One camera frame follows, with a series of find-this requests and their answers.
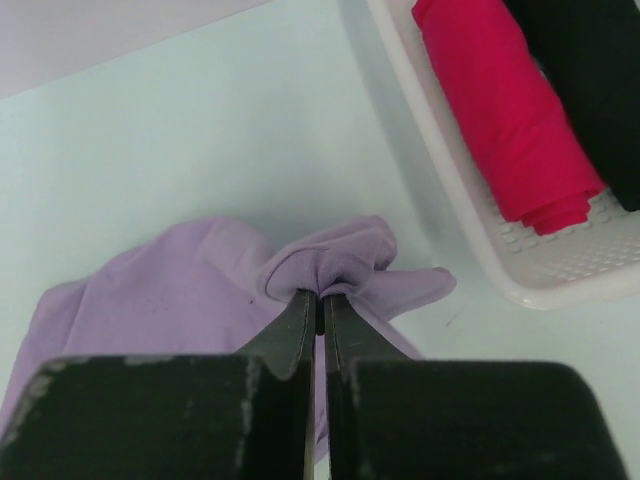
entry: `lavender cloth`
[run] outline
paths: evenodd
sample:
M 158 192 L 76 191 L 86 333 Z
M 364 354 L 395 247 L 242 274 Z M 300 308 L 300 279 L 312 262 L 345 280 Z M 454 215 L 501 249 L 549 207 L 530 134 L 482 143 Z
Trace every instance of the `lavender cloth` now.
M 455 286 L 444 269 L 387 271 L 397 253 L 379 217 L 357 217 L 280 252 L 228 217 L 183 223 L 125 252 L 91 277 L 40 299 L 0 408 L 4 430 L 22 389 L 52 358 L 100 354 L 231 353 L 279 313 L 297 289 L 346 294 L 356 311 L 412 358 L 388 321 Z M 327 452 L 324 348 L 317 346 L 316 459 Z

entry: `red folded fabric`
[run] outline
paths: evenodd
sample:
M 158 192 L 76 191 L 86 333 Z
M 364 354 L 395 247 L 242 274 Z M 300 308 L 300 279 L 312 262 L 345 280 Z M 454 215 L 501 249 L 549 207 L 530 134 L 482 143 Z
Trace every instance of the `red folded fabric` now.
M 539 235 L 586 222 L 604 184 L 502 0 L 419 0 L 413 16 L 504 218 Z

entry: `clothing item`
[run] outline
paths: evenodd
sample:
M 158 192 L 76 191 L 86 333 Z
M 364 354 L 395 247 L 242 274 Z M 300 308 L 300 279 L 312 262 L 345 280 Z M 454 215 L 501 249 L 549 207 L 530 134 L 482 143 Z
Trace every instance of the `clothing item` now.
M 626 210 L 640 210 L 640 11 L 635 1 L 505 2 L 591 162 Z
M 0 432 L 22 389 L 47 360 L 231 353 L 279 315 L 297 289 L 321 297 L 346 294 L 374 328 L 417 358 L 387 322 L 448 295 L 455 279 L 444 269 L 388 271 L 396 253 L 393 233 L 379 217 L 354 218 L 280 252 L 232 218 L 177 225 L 93 276 L 44 294 L 13 368 Z M 316 365 L 318 457 L 328 448 L 323 354 Z
M 419 0 L 413 16 L 471 155 L 507 221 L 587 221 L 604 185 L 501 0 Z

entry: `perforated basket bottom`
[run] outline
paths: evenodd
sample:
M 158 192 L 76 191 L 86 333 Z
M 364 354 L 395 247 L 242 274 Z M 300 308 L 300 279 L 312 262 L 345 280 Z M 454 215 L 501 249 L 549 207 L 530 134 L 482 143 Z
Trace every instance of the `perforated basket bottom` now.
M 640 212 L 623 210 L 610 191 L 591 200 L 587 223 L 542 237 L 521 223 L 507 223 L 488 188 L 486 195 L 492 240 L 507 257 L 505 266 L 532 287 L 553 287 L 640 262 Z

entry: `light blue table surface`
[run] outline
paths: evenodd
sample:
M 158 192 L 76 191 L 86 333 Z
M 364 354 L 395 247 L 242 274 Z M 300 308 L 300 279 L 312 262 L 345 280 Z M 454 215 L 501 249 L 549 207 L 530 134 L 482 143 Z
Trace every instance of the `light blue table surface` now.
M 394 322 L 425 356 L 572 365 L 640 479 L 640 297 L 537 312 L 495 293 L 415 126 L 406 149 L 385 128 L 343 1 L 275 0 L 0 102 L 0 391 L 46 288 L 173 223 L 235 215 L 284 244 L 375 213 L 397 268 L 459 278 Z

